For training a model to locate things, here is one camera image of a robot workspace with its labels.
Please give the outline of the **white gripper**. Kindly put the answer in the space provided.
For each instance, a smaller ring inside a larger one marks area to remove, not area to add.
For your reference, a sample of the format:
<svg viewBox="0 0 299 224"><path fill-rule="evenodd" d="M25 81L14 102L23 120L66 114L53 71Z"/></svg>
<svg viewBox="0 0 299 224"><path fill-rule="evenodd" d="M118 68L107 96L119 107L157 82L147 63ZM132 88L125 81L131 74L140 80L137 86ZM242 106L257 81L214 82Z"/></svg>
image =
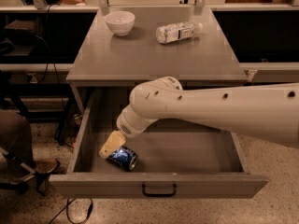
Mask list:
<svg viewBox="0 0 299 224"><path fill-rule="evenodd" d="M147 130L155 119L147 119L138 115L130 105L126 106L117 118L118 131L113 131L99 150L99 155L107 159L114 151L119 149L126 138L134 138Z"/></svg>

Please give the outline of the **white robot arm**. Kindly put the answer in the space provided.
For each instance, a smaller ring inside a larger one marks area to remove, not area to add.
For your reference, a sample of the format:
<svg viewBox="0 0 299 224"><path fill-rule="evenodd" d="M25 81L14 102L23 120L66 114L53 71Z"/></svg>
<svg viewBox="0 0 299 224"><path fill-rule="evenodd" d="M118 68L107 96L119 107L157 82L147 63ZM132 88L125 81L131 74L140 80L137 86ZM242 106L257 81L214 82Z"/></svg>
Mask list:
<svg viewBox="0 0 299 224"><path fill-rule="evenodd" d="M173 77L134 87L117 129L99 150L107 158L128 138L160 119L182 119L252 136L287 147L299 146L299 84L184 90Z"/></svg>

